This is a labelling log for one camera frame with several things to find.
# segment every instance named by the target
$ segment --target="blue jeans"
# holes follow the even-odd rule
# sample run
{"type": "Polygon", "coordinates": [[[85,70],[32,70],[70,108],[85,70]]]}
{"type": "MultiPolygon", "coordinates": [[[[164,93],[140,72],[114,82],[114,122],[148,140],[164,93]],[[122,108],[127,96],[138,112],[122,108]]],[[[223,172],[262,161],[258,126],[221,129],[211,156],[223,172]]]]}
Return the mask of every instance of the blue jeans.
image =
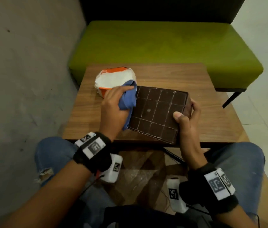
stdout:
{"type": "MultiPolygon", "coordinates": [[[[52,169],[53,174],[41,183],[44,186],[69,162],[77,148],[71,142],[59,137],[45,138],[39,142],[35,154],[37,171],[52,169]]],[[[206,154],[209,162],[220,167],[236,189],[235,195],[245,212],[257,213],[265,158],[260,147],[251,142],[239,142],[206,154]]],[[[103,221],[104,209],[115,206],[106,191],[91,186],[80,198],[85,208],[75,227],[99,227],[103,221]]],[[[197,216],[199,212],[189,209],[185,216],[197,216]]]]}

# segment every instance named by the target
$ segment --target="black wristband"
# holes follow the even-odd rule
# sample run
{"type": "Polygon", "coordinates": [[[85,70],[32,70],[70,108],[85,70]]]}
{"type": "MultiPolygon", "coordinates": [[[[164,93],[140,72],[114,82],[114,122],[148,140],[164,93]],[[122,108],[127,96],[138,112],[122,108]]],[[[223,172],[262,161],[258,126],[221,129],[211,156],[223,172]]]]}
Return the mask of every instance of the black wristband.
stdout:
{"type": "Polygon", "coordinates": [[[179,192],[181,198],[188,204],[199,203],[204,205],[210,214],[227,213],[238,205],[235,195],[230,195],[224,199],[218,200],[212,191],[211,186],[205,178],[205,175],[216,171],[212,163],[208,163],[197,170],[188,172],[188,182],[181,183],[179,192]]]}
{"type": "Polygon", "coordinates": [[[88,140],[86,140],[85,136],[81,139],[81,141],[83,142],[83,144],[78,148],[78,150],[73,156],[73,159],[76,163],[83,164],[92,173],[95,173],[97,170],[104,172],[110,168],[112,164],[112,159],[110,156],[110,146],[112,142],[109,138],[107,138],[100,132],[95,132],[94,137],[88,138],[88,140]],[[88,158],[83,152],[83,150],[90,145],[93,145],[93,142],[95,142],[95,140],[98,138],[100,138],[102,142],[104,142],[105,147],[99,150],[93,157],[88,158]]]}

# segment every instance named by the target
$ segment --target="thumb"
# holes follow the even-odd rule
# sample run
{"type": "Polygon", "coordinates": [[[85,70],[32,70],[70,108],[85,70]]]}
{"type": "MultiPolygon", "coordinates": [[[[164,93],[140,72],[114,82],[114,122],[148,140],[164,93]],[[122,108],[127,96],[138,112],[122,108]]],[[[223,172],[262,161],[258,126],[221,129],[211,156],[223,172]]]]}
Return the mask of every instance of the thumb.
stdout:
{"type": "Polygon", "coordinates": [[[175,121],[179,124],[181,130],[188,131],[190,129],[190,121],[189,118],[185,115],[183,115],[180,112],[174,112],[173,117],[175,121]]]}

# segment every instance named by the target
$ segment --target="wooden table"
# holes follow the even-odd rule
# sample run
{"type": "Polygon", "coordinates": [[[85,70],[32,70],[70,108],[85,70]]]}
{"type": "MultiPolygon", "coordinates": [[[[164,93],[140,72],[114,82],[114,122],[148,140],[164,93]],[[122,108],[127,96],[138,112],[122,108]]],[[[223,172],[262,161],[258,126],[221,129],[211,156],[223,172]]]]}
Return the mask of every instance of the wooden table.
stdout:
{"type": "MultiPolygon", "coordinates": [[[[83,77],[70,119],[63,138],[77,140],[100,125],[102,97],[94,88],[96,75],[103,69],[114,67],[132,68],[137,84],[189,92],[191,98],[202,107],[199,122],[200,141],[203,147],[209,143],[236,142],[229,121],[220,104],[205,65],[198,64],[96,64],[90,65],[83,77]]],[[[117,141],[166,144],[132,130],[121,132],[117,141]]]]}

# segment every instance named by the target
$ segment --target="gray concrete wall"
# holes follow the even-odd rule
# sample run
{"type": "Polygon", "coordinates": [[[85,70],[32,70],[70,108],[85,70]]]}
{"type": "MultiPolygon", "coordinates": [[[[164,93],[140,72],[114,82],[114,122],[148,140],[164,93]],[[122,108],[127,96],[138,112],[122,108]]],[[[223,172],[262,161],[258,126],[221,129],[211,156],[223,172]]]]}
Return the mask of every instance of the gray concrete wall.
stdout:
{"type": "Polygon", "coordinates": [[[39,188],[34,149],[68,120],[67,62],[84,28],[78,0],[0,0],[0,217],[39,188]]]}

